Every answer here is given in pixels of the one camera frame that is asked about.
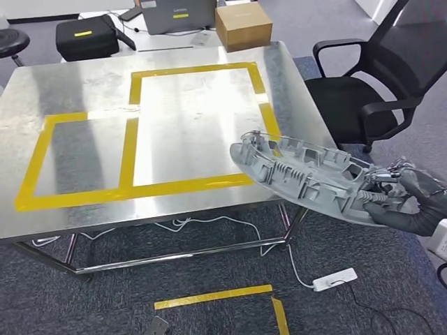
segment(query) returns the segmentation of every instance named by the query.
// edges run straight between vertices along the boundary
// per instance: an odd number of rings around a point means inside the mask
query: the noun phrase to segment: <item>gray laptop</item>
[[[216,0],[141,0],[151,35],[214,27]]]

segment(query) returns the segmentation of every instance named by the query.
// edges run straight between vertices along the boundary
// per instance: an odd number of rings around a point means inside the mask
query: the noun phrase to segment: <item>black glove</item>
[[[418,213],[387,211],[373,202],[365,204],[365,210],[376,223],[420,236],[432,236],[440,220],[447,218],[447,188],[439,179],[423,170],[404,168],[399,182],[418,200]]]

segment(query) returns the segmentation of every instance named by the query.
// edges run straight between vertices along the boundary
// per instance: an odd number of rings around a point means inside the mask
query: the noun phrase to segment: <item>metal table top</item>
[[[0,127],[0,241],[277,200],[230,157],[254,129],[334,147],[281,42],[17,68]]]

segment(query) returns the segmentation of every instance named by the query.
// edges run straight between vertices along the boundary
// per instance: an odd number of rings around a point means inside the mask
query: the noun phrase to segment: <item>chair backrest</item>
[[[424,96],[447,71],[447,0],[397,0],[358,66],[396,98]]]

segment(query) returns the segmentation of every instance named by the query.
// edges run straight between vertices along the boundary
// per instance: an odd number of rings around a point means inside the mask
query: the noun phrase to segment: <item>black bag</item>
[[[116,28],[108,15],[63,22],[56,28],[56,48],[66,61],[109,57],[119,51],[119,39],[136,50],[134,41]]]

